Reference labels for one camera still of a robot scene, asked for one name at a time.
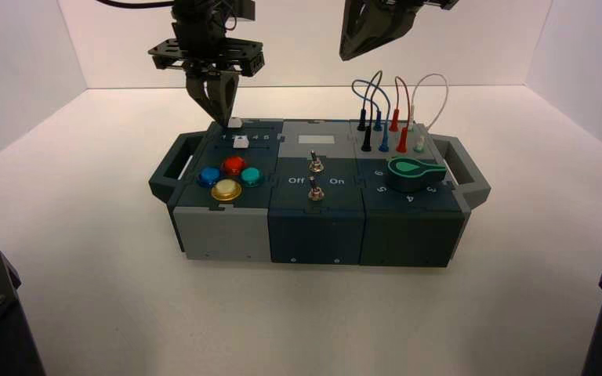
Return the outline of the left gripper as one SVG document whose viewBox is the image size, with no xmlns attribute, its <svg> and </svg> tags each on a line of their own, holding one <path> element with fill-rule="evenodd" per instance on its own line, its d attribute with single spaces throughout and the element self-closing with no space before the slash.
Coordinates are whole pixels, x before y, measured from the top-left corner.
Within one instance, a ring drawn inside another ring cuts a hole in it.
<svg viewBox="0 0 602 376">
<path fill-rule="evenodd" d="M 216 23 L 172 23 L 175 37 L 148 50 L 160 70 L 188 62 L 192 70 L 217 75 L 186 73 L 186 90 L 216 123 L 227 127 L 232 116 L 240 75 L 254 76 L 265 64 L 263 43 L 228 38 Z"/>
</svg>

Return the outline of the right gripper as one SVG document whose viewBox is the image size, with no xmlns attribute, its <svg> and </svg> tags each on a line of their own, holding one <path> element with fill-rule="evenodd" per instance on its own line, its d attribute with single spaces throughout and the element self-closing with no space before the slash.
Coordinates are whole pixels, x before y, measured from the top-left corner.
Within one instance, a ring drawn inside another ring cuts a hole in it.
<svg viewBox="0 0 602 376">
<path fill-rule="evenodd" d="M 339 56 L 352 60 L 407 34 L 424 6 L 451 10 L 459 0 L 345 1 Z"/>
</svg>

